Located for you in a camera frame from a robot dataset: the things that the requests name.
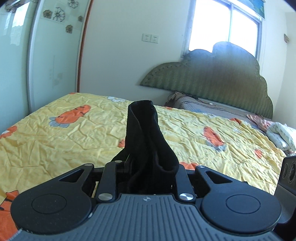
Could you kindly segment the yellow carrot print quilt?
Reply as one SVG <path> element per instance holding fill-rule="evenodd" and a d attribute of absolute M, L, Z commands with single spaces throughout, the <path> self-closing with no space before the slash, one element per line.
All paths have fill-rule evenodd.
<path fill-rule="evenodd" d="M 1 134 L 1 240 L 16 233 L 21 192 L 84 163 L 102 167 L 125 146 L 129 101 L 71 93 Z M 156 107 L 161 132 L 188 169 L 205 165 L 274 194 L 284 152 L 242 118 Z"/>

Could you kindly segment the pink patterned cloth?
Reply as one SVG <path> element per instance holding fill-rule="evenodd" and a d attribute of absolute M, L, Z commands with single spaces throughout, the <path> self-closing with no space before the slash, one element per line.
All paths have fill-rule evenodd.
<path fill-rule="evenodd" d="M 266 132 L 267 129 L 273 124 L 272 121 L 266 120 L 256 114 L 248 114 L 247 117 L 249 120 L 253 121 L 258 126 L 258 128 L 263 132 Z"/>

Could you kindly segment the white sliding wardrobe door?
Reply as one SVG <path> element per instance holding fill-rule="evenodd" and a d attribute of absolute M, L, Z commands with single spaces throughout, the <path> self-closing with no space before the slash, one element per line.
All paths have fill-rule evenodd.
<path fill-rule="evenodd" d="M 90 1 L 4 1 L 1 105 L 20 118 L 77 90 Z"/>

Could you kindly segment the white wall socket plate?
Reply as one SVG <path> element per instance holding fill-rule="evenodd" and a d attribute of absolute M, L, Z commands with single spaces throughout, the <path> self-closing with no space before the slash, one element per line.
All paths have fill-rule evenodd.
<path fill-rule="evenodd" d="M 159 36 L 158 35 L 151 35 L 151 39 L 150 39 L 151 43 L 159 43 Z"/>
<path fill-rule="evenodd" d="M 143 42 L 150 42 L 151 41 L 151 34 L 143 34 L 142 41 Z"/>

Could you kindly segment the striped grey pillow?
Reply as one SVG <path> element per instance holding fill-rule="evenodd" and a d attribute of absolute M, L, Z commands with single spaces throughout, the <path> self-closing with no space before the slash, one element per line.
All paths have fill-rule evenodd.
<path fill-rule="evenodd" d="M 174 92 L 169 95 L 165 106 L 170 108 L 185 109 L 196 113 L 209 113 L 224 118 L 239 118 L 240 120 L 249 121 L 247 117 L 250 113 L 244 109 L 234 106 L 210 101 L 202 98 L 193 98 L 180 92 Z"/>

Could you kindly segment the green upholstered headboard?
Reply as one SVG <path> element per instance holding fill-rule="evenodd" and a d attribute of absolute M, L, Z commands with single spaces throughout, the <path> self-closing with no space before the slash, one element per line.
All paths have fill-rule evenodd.
<path fill-rule="evenodd" d="M 273 102 L 257 59 L 230 42 L 216 43 L 212 52 L 196 49 L 179 62 L 160 64 L 147 73 L 140 85 L 273 117 Z"/>

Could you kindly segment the black pants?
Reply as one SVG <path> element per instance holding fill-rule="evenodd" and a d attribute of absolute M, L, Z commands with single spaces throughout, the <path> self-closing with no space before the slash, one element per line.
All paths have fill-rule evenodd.
<path fill-rule="evenodd" d="M 128 193 L 170 192 L 179 161 L 159 128 L 158 113 L 152 101 L 135 101 L 128 106 L 125 147 L 113 160 L 128 164 Z"/>

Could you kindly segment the window with white frame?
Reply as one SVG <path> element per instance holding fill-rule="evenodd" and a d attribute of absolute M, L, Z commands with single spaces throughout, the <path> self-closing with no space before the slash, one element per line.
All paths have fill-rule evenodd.
<path fill-rule="evenodd" d="M 190 1 L 181 57 L 229 42 L 259 58 L 265 1 Z"/>

